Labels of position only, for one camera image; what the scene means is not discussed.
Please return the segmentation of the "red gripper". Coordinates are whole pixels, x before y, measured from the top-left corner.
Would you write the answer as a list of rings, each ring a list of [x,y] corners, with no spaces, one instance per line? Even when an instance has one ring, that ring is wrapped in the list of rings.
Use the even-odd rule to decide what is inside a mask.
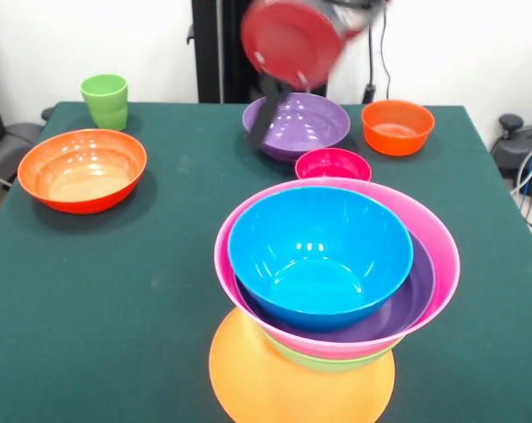
[[[316,88],[346,43],[364,30],[364,11],[328,1],[254,1],[240,24],[243,50],[261,72],[263,102],[248,133],[260,149],[278,105],[294,88]]]

